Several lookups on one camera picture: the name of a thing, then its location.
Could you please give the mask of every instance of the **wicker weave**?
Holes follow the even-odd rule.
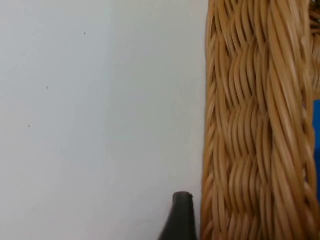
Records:
[[[309,7],[209,0],[202,240],[319,239],[320,12]]]

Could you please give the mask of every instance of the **wall surface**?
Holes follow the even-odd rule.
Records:
[[[0,1],[1,240],[157,239],[175,191],[199,226],[206,11]]]

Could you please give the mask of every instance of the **wicker basket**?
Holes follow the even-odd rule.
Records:
[[[319,239],[311,4],[209,0],[202,240]]]

